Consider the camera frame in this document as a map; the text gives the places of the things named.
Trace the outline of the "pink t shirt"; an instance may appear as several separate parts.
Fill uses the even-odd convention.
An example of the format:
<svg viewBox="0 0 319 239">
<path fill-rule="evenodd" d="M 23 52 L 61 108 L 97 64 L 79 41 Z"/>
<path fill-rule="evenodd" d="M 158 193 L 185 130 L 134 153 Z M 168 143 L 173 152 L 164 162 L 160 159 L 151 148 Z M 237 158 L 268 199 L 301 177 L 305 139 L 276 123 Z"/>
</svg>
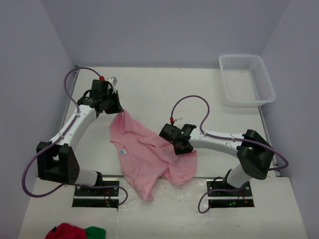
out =
<svg viewBox="0 0 319 239">
<path fill-rule="evenodd" d="M 145 201 L 154 199 L 153 188 L 158 178 L 179 186 L 196 173 L 196 151 L 176 155 L 173 145 L 134 120 L 127 111 L 115 116 L 109 138 L 117 149 L 124 178 Z"/>
</svg>

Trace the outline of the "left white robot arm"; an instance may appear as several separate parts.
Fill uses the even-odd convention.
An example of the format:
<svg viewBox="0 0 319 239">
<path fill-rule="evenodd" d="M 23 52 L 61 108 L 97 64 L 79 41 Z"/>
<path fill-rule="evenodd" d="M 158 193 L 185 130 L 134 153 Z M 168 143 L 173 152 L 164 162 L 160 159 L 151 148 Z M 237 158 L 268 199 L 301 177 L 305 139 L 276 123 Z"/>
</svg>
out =
<svg viewBox="0 0 319 239">
<path fill-rule="evenodd" d="M 77 101 L 76 109 L 65 126 L 50 141 L 40 142 L 36 148 L 38 176 L 42 180 L 65 185 L 84 186 L 93 196 L 103 192 L 102 174 L 79 166 L 75 148 L 87 128 L 101 113 L 117 114 L 120 105 L 117 79 L 93 80 Z"/>
</svg>

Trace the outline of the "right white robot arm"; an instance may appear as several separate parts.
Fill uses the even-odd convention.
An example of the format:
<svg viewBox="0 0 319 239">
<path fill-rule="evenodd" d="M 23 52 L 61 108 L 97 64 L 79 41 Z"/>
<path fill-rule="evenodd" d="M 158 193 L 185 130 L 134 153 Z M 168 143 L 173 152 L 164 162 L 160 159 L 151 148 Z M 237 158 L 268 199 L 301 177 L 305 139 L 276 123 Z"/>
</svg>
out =
<svg viewBox="0 0 319 239">
<path fill-rule="evenodd" d="M 244 134 L 223 134 L 216 137 L 212 132 L 201 130 L 193 124 L 178 128 L 165 124 L 159 136 L 173 145 L 176 155 L 192 152 L 194 149 L 210 149 L 229 154 L 239 160 L 230 169 L 222 183 L 223 192 L 233 196 L 251 179 L 265 180 L 274 157 L 270 145 L 254 130 Z"/>
</svg>

